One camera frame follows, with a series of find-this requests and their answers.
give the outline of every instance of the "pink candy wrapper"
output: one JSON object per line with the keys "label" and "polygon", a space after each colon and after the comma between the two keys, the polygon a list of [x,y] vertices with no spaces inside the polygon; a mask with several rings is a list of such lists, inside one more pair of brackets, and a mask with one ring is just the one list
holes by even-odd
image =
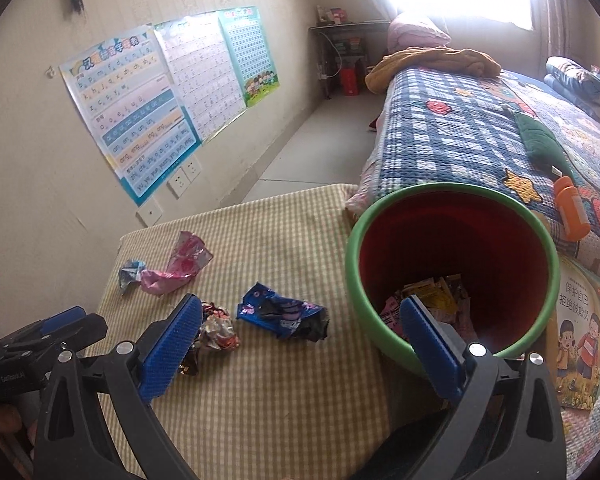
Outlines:
{"label": "pink candy wrapper", "polygon": [[143,270],[140,273],[140,286],[154,296],[169,294],[187,285],[213,257],[199,236],[182,231],[165,271]]}

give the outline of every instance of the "yellow towel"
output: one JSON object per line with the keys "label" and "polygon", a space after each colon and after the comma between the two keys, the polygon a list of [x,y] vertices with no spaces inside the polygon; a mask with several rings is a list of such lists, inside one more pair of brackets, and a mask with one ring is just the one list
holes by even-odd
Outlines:
{"label": "yellow towel", "polygon": [[366,86],[374,94],[381,94],[389,87],[394,76],[409,66],[425,66],[441,72],[456,72],[474,77],[498,77],[501,66],[490,56],[470,48],[455,50],[445,46],[420,48],[412,46],[386,56],[366,76]]}

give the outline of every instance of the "wall poster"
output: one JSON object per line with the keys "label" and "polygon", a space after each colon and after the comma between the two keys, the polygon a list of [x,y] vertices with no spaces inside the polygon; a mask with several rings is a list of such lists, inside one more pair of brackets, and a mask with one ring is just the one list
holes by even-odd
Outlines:
{"label": "wall poster", "polygon": [[91,136],[137,205],[200,145],[150,25],[99,43],[60,69]]}
{"label": "wall poster", "polygon": [[280,86],[257,7],[218,10],[222,31],[248,107]]}
{"label": "wall poster", "polygon": [[178,95],[201,140],[208,140],[246,108],[218,16],[186,16],[155,31]]}

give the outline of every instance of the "metal screw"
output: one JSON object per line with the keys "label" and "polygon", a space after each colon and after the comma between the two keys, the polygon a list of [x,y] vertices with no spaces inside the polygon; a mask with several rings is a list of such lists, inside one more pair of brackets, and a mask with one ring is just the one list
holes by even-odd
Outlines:
{"label": "metal screw", "polygon": [[60,354],[58,355],[58,361],[60,361],[61,363],[66,363],[71,360],[71,357],[71,352],[65,350],[63,352],[60,352]]}
{"label": "metal screw", "polygon": [[134,345],[133,343],[130,343],[129,341],[124,341],[122,343],[120,343],[118,346],[116,346],[116,352],[118,352],[120,355],[127,355],[129,353],[131,353],[131,351],[134,349]]}
{"label": "metal screw", "polygon": [[542,363],[544,363],[544,359],[542,358],[542,356],[535,352],[529,354],[529,360],[535,365],[541,365]]}
{"label": "metal screw", "polygon": [[471,343],[469,345],[469,352],[471,353],[471,355],[474,355],[476,357],[482,357],[486,355],[487,349],[480,343]]}

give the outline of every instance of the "red container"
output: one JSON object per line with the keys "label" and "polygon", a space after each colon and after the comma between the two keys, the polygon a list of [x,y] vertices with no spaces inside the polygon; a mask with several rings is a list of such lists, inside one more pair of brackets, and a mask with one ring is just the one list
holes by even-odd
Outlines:
{"label": "red container", "polygon": [[343,68],[340,70],[340,84],[344,89],[344,95],[358,95],[358,76],[355,68]]}

